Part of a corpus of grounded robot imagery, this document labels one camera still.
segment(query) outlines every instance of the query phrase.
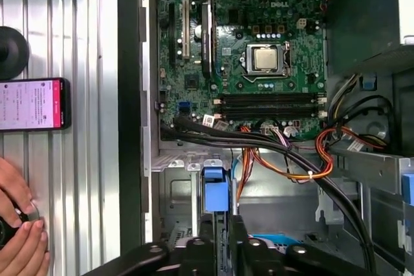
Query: fingernail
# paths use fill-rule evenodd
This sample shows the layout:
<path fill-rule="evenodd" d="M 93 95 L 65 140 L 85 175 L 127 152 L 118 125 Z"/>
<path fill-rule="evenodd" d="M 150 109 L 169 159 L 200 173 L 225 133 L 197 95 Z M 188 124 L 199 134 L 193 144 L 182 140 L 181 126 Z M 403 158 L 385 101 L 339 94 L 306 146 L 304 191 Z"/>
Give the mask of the fingernail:
<path fill-rule="evenodd" d="M 25 214 L 29 215 L 31 213 L 34 213 L 34 207 L 32 205 L 29 205 L 25 208 Z"/>
<path fill-rule="evenodd" d="M 30 230 L 30 228 L 32 227 L 32 223 L 30 221 L 27 221 L 25 223 L 23 223 L 23 225 L 21 226 L 25 231 Z"/>
<path fill-rule="evenodd" d="M 13 228 L 19 228 L 21 225 L 22 225 L 22 221 L 20 219 L 19 220 L 16 220 L 13 223 Z"/>
<path fill-rule="evenodd" d="M 38 228 L 42 228 L 42 227 L 43 227 L 43 220 L 38 220 L 38 221 L 36 221 L 36 226 L 37 226 Z"/>

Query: sata port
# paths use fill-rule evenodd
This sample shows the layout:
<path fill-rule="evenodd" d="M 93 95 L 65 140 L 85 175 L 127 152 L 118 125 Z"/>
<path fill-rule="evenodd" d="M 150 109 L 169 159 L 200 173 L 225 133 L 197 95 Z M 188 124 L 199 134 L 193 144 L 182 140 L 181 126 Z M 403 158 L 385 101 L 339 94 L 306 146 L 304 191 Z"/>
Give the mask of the sata port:
<path fill-rule="evenodd" d="M 179 114 L 188 115 L 191 112 L 191 103 L 189 101 L 179 102 Z"/>

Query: smartphone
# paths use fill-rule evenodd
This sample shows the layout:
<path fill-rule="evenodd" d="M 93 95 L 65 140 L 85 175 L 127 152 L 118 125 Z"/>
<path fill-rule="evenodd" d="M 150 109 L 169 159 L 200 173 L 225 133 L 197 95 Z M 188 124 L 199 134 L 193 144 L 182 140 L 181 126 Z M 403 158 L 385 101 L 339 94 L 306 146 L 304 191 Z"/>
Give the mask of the smartphone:
<path fill-rule="evenodd" d="M 71 86 L 64 78 L 0 82 L 0 131 L 71 126 Z"/>

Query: motherboard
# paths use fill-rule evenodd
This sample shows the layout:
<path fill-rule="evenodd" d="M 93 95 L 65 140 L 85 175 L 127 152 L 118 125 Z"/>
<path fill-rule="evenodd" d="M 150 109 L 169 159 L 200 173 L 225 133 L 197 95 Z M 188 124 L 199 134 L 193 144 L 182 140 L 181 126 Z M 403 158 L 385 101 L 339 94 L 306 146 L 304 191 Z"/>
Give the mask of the motherboard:
<path fill-rule="evenodd" d="M 306 140 L 325 101 L 320 0 L 158 0 L 161 122 Z"/>

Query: screw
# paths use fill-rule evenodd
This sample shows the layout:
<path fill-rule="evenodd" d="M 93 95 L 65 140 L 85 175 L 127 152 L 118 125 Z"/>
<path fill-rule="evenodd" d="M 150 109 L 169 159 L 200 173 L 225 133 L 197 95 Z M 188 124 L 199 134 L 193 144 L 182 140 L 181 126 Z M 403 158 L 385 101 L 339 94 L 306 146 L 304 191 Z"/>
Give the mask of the screw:
<path fill-rule="evenodd" d="M 302 246 L 293 246 L 293 251 L 295 251 L 296 253 L 299 253 L 301 255 L 306 253 L 306 249 Z"/>
<path fill-rule="evenodd" d="M 149 250 L 149 252 L 152 252 L 152 253 L 157 253 L 157 252 L 161 252 L 161 251 L 162 251 L 162 249 L 157 247 L 157 246 L 152 246 L 151 249 Z"/>
<path fill-rule="evenodd" d="M 257 239 L 250 239 L 249 243 L 253 246 L 260 246 L 260 241 L 258 241 Z"/>
<path fill-rule="evenodd" d="M 201 246 L 201 245 L 204 245 L 204 242 L 202 240 L 196 239 L 195 242 L 194 242 L 194 244 L 196 246 Z"/>

